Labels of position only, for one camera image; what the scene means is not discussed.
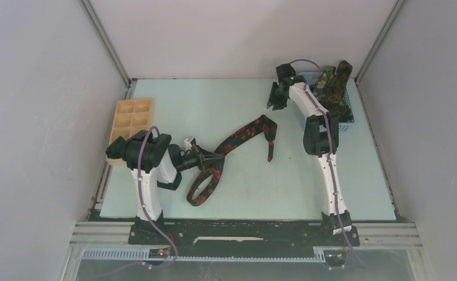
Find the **black orange-flower tie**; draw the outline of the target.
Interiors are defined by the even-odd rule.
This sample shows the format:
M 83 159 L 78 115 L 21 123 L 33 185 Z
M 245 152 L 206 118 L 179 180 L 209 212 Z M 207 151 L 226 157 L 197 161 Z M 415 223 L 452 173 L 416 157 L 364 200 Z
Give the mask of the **black orange-flower tie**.
M 277 135 L 278 125 L 266 115 L 261 115 L 252 122 L 244 125 L 229 137 L 227 137 L 214 150 L 215 153 L 225 155 L 225 157 L 250 139 L 259 134 L 263 134 L 268 144 L 267 161 L 272 161 L 274 157 L 274 141 Z M 187 192 L 186 199 L 194 207 L 202 205 L 217 188 L 224 167 L 222 169 L 209 169 L 200 171 Z

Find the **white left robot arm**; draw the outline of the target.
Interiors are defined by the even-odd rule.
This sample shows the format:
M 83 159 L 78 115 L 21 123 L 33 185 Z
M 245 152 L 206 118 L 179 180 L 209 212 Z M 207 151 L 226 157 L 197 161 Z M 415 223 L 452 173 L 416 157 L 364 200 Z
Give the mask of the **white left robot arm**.
M 175 191 L 182 181 L 182 172 L 197 168 L 201 172 L 224 159 L 219 153 L 202 149 L 195 138 L 186 138 L 184 145 L 172 144 L 165 133 L 153 136 L 153 130 L 141 130 L 125 141 L 121 157 L 137 184 L 138 214 L 147 223 L 142 235 L 152 244 L 163 241 L 165 227 L 155 221 L 162 218 L 159 189 Z

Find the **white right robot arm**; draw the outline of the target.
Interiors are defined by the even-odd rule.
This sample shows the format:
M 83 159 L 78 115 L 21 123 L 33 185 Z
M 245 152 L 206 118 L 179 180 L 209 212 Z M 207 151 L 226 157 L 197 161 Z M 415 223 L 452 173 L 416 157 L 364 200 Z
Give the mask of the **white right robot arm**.
M 281 110 L 293 101 L 305 118 L 303 147 L 312 156 L 323 177 L 324 203 L 321 237 L 329 245 L 341 241 L 352 230 L 352 219 L 342 196 L 337 172 L 339 147 L 339 119 L 315 97 L 309 83 L 298 75 L 291 63 L 276 67 L 277 82 L 271 88 L 267 107 Z

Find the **light blue plastic basket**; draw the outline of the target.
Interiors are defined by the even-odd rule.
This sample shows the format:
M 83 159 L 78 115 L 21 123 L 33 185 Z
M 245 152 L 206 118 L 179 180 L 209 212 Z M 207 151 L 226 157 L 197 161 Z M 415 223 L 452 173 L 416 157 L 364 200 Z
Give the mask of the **light blue plastic basket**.
M 304 71 L 302 75 L 309 84 L 312 94 L 329 112 L 337 113 L 339 131 L 347 131 L 354 123 L 347 82 L 351 70 L 337 70 L 327 66 L 322 71 Z

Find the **navy yellow-flower tie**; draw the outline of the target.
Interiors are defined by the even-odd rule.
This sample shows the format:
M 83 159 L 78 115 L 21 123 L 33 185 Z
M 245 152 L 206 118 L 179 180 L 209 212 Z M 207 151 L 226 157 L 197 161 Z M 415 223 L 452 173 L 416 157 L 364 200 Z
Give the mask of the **navy yellow-flower tie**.
M 326 66 L 323 69 L 323 71 L 320 73 L 320 76 L 316 79 L 316 81 L 310 85 L 312 94 L 316 97 L 316 99 L 320 103 L 322 103 L 322 101 L 326 95 L 327 84 L 335 76 L 335 72 L 336 72 L 336 67 Z

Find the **dark gold-patterned tie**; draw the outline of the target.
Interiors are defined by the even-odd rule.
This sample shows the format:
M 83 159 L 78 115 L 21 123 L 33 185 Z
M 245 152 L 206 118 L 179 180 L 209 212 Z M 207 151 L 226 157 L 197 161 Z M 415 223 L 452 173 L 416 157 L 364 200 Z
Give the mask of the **dark gold-patterned tie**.
M 345 101 L 347 82 L 352 73 L 353 66 L 342 60 L 336 67 L 335 76 L 327 84 L 326 95 L 321 103 L 329 112 L 337 113 L 339 122 L 351 123 L 354 116 Z

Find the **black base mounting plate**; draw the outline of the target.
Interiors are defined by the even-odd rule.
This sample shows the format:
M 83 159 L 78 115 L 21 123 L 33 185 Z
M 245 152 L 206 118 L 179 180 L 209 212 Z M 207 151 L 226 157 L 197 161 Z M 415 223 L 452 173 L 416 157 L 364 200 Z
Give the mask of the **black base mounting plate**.
M 332 235 L 316 221 L 165 219 L 156 227 L 135 221 L 130 245 L 164 245 L 170 255 L 308 257 L 319 247 L 359 246 L 357 228 Z

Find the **wooden compartment organizer box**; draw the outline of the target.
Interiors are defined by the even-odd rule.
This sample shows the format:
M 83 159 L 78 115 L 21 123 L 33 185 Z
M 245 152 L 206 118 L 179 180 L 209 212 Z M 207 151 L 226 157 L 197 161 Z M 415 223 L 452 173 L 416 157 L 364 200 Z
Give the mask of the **wooden compartment organizer box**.
M 118 101 L 108 144 L 119 137 L 127 140 L 139 131 L 147 131 L 154 124 L 154 112 L 152 98 Z

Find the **rolled dark tie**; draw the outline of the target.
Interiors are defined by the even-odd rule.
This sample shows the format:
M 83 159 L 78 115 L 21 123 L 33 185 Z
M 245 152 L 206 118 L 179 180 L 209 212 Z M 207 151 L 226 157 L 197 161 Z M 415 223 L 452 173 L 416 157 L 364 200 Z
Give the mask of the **rolled dark tie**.
M 105 153 L 108 159 L 122 159 L 122 150 L 126 144 L 126 140 L 119 136 L 113 143 L 111 143 L 108 148 L 106 148 Z

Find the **aluminium frame rail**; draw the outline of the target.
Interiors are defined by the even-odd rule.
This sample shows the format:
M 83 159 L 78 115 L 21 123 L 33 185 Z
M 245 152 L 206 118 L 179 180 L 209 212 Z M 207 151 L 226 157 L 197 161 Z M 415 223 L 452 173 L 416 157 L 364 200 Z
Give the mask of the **aluminium frame rail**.
M 415 250 L 422 241 L 414 223 L 355 222 L 359 249 Z

